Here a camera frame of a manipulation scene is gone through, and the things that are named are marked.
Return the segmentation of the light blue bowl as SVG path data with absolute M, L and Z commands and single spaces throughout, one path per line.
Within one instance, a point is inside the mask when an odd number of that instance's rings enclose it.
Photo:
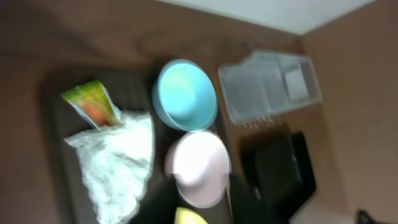
M 210 78 L 187 59 L 171 60 L 160 69 L 151 97 L 161 121 L 181 131 L 208 129 L 218 112 L 218 99 Z

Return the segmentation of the pink bowl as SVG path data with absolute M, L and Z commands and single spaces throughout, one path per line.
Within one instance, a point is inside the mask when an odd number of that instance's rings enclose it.
M 175 177 L 184 201 L 196 208 L 210 208 L 226 192 L 231 160 L 217 134 L 209 130 L 189 132 L 167 151 L 164 172 Z

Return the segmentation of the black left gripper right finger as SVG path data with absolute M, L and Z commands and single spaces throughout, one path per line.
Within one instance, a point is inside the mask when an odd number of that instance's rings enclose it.
M 268 210 L 234 174 L 229 175 L 229 197 L 234 224 L 289 224 L 288 219 Z

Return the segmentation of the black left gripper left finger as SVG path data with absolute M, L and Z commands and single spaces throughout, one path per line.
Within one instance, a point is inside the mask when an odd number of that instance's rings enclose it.
M 129 224 L 174 224 L 178 203 L 177 182 L 171 176 L 149 203 L 142 206 L 134 218 L 130 219 Z

